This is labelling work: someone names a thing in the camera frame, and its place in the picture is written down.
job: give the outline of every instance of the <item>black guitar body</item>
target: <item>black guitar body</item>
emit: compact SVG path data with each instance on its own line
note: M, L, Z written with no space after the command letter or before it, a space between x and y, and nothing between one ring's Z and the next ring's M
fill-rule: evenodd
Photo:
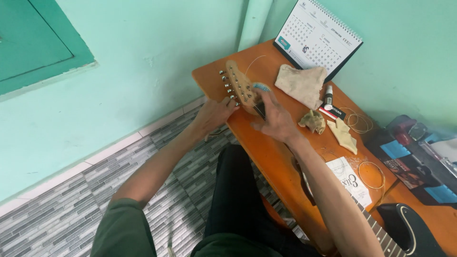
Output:
M408 256L446 257L423 219L404 203L385 203L377 211L386 232Z

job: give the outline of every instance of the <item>window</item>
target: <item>window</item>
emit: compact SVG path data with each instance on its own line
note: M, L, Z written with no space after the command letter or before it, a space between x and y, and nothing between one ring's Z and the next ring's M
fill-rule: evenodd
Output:
M0 1L0 95L93 61L54 0Z

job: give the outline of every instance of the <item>cloth rag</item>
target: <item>cloth rag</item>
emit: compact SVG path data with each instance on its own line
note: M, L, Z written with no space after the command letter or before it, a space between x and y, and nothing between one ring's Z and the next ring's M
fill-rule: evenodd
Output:
M338 143L348 149L349 151L353 152L355 155L357 154L357 147L356 143L357 140L355 140L351 134L349 134L349 127L344 124L344 121L342 121L340 118L336 118L335 122L328 120L327 125L329 126L330 130L333 132L333 135L335 135L336 140Z
M309 110L309 112L306 113L305 116L303 116L303 118L300 120L298 125L300 127L308 127L312 133L317 131L319 135L322 134L322 132L325 130L324 117L322 117L322 114L315 110Z
M298 70L283 64L279 68L275 86L311 110L316 110L322 104L319 91L326 77L324 67Z

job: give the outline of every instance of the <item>person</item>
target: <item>person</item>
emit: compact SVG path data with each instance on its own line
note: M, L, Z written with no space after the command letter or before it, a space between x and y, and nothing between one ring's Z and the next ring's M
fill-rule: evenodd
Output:
M260 91L266 121L253 129L284 142L306 175L324 223L342 256L384 256L368 222L340 181L298 131L291 115L272 91ZM157 256L142 209L178 161L206 134L224 124L239 107L226 97L208 100L195 120L147 160L113 194L93 242L91 256ZM218 157L216 185L204 238L192 250L202 256L318 256L290 230L279 228L267 213L257 189L250 160L240 145Z

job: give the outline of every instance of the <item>fretboard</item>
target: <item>fretboard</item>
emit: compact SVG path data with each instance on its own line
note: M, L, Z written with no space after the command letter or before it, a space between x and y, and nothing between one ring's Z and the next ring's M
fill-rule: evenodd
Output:
M363 206L352 197L354 202L359 207L360 211L365 216L365 219L370 224L377 240L381 244L381 248L384 251L385 257L406 257L406 253L393 241L393 239L387 234L386 231L374 220L374 218L363 208Z

